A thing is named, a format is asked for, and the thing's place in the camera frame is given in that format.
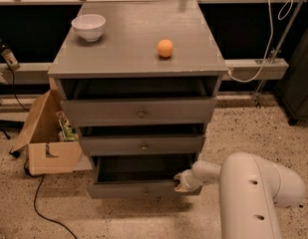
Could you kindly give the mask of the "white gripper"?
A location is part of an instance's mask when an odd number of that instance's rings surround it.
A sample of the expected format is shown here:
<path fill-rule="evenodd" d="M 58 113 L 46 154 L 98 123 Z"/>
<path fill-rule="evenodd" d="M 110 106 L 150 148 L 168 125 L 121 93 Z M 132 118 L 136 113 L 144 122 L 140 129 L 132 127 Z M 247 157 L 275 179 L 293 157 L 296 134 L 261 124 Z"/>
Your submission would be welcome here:
<path fill-rule="evenodd" d="M 192 192 L 204 184 L 204 181 L 196 177 L 191 169 L 178 173 L 173 179 L 179 181 L 179 184 L 174 188 L 174 191 L 179 193 Z"/>

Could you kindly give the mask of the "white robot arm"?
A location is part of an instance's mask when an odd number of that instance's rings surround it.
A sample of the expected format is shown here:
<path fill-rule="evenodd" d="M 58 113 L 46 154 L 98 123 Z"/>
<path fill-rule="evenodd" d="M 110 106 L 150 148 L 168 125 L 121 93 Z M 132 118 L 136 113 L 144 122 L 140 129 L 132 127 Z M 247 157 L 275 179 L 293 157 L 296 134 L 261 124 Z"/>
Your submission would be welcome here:
<path fill-rule="evenodd" d="M 221 165 L 198 160 L 174 178 L 177 192 L 219 182 L 222 239 L 282 239 L 276 209 L 297 207 L 306 196 L 297 172 L 247 152 L 234 153 Z"/>

